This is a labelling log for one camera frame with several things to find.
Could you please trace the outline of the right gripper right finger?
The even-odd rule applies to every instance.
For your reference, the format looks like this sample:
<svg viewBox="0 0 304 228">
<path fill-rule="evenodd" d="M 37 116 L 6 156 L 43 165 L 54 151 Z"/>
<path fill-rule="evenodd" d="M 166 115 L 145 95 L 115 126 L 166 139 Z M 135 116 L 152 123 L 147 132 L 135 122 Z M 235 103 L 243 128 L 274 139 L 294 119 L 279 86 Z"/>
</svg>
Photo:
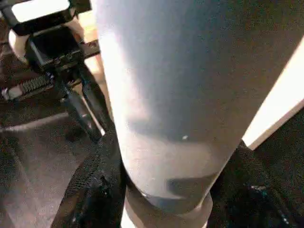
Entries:
<svg viewBox="0 0 304 228">
<path fill-rule="evenodd" d="M 295 228 L 297 222 L 254 152 L 241 142 L 211 190 L 211 228 Z"/>
</svg>

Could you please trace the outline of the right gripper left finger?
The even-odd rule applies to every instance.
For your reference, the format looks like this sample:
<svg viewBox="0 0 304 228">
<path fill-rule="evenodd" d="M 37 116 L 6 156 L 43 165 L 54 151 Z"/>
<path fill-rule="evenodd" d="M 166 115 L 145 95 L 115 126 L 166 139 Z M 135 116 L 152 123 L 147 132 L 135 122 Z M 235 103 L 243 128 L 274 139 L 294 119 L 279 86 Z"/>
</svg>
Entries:
<svg viewBox="0 0 304 228">
<path fill-rule="evenodd" d="M 107 131 L 74 172 L 53 228 L 119 228 L 126 172 L 115 129 Z"/>
</svg>

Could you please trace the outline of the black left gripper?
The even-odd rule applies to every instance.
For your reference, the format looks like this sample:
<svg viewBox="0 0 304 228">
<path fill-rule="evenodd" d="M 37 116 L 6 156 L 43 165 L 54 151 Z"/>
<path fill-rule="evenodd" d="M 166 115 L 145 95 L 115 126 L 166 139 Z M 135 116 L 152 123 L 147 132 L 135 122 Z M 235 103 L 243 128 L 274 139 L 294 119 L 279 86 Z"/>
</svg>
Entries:
<svg viewBox="0 0 304 228">
<path fill-rule="evenodd" d="M 26 36 L 23 44 L 26 68 L 36 76 L 2 90 L 6 101 L 17 101 L 53 87 L 64 94 L 68 114 L 79 123 L 93 142 L 102 137 L 81 96 L 73 90 L 82 85 L 84 98 L 106 133 L 114 123 L 108 112 L 105 96 L 85 60 L 100 54 L 97 40 L 77 40 L 67 26 Z"/>
</svg>

